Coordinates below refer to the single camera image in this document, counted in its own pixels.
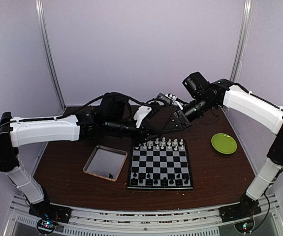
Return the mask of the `black and grey chessboard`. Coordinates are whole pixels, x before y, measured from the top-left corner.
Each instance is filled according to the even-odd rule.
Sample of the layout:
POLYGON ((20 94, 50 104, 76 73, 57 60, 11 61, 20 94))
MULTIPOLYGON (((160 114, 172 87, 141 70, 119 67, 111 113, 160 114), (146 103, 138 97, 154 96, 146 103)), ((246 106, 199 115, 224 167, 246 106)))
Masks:
POLYGON ((127 189, 135 190, 193 190, 193 180, 192 180, 192 171, 190 165, 190 158, 187 148, 187 143, 184 140, 184 149, 180 150, 179 142, 177 145, 173 145, 173 140, 171 141, 171 150, 167 149, 167 142, 164 145, 164 150, 160 149, 161 140, 159 140, 159 150, 155 149, 155 141, 153 141, 153 148, 151 150, 143 150, 142 146, 145 144, 138 145, 140 146, 139 150, 136 150, 135 147, 131 149, 131 158, 129 160, 129 171, 127 177, 127 189), (144 173, 143 184, 139 184, 139 173, 144 173), (147 185, 146 178, 147 173, 150 174, 150 178, 153 180, 153 185, 147 185), (182 174, 189 175, 189 183, 184 184, 184 179, 182 174), (167 178, 167 186, 161 185, 161 180, 167 178), (136 179, 136 185, 131 185, 131 179, 136 179), (158 185, 154 185, 154 179, 158 179, 158 185), (169 180, 174 179, 174 185, 169 185, 169 180), (182 185, 176 185, 176 180, 181 179, 182 185))

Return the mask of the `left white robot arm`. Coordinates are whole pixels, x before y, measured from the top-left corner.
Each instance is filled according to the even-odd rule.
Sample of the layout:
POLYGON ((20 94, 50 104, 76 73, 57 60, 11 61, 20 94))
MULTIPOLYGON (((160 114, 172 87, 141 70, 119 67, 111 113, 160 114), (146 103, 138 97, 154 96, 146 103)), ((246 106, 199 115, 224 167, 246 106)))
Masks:
MULTIPOLYGON (((55 203, 76 207, 99 207, 99 196, 114 193, 123 203, 126 196, 124 188, 115 189, 115 185, 94 178, 81 171, 82 166, 93 151, 97 141, 86 142, 51 142, 41 158, 42 144, 31 144, 22 147, 19 156, 25 167, 36 169, 36 179, 47 189, 50 199, 55 203)), ((0 208, 10 206, 15 187, 5 174, 0 172, 0 208)))

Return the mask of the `wooden tray with mirror base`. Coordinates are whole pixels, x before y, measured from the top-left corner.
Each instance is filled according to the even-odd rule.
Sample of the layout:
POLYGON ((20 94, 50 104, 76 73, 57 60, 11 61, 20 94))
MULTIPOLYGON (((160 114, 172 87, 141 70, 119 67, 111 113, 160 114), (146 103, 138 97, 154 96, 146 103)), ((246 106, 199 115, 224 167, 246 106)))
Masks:
POLYGON ((83 167, 83 172, 111 182, 116 182, 128 153, 123 150, 97 145, 83 167))

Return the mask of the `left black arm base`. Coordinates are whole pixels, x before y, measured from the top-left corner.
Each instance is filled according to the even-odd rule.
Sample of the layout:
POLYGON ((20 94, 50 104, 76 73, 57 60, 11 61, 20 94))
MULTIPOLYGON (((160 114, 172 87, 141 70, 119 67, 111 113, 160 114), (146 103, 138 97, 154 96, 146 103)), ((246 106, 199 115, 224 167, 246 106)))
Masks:
POLYGON ((71 213, 71 208, 57 205, 50 205, 48 213, 41 212, 34 206, 30 206, 29 209, 30 215, 40 218, 36 223, 36 229, 42 235, 49 235, 53 233, 60 223, 68 223, 71 213))

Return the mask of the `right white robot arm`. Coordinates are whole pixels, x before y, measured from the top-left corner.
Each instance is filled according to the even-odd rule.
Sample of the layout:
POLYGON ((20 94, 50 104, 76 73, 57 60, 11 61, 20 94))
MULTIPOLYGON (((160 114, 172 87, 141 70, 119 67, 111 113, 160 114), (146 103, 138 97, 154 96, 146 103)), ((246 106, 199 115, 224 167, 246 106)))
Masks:
POLYGON ((254 201, 273 184, 283 168, 283 107, 227 79, 209 83, 204 78, 186 78, 183 85, 193 100, 171 115, 162 133, 185 130, 191 122, 217 106, 246 115, 244 121, 247 124, 263 126, 259 131, 243 128, 243 134, 240 135, 251 159, 264 154, 260 147, 267 148, 263 165, 256 165, 258 173, 246 190, 247 198, 236 206, 236 213, 246 217, 255 209, 254 201))

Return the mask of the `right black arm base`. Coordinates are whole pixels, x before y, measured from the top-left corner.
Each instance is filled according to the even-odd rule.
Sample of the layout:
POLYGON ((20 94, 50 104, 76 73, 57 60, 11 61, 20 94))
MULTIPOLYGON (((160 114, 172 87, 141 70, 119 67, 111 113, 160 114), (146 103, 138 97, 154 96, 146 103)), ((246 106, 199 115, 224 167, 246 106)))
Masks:
POLYGON ((258 204, 249 206, 247 204, 233 204, 219 208, 223 223, 231 222, 239 233, 247 234, 255 228, 254 216, 262 212, 258 204))

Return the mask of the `black king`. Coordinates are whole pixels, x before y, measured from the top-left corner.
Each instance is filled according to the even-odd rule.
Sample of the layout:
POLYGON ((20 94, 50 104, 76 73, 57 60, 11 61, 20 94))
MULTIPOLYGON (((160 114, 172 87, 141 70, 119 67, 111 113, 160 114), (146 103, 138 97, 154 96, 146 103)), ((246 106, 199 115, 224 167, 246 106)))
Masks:
POLYGON ((162 185, 162 186, 167 186, 167 185, 168 185, 168 183, 167 183, 167 178, 166 178, 166 177, 164 177, 164 178, 161 180, 161 185, 162 185))

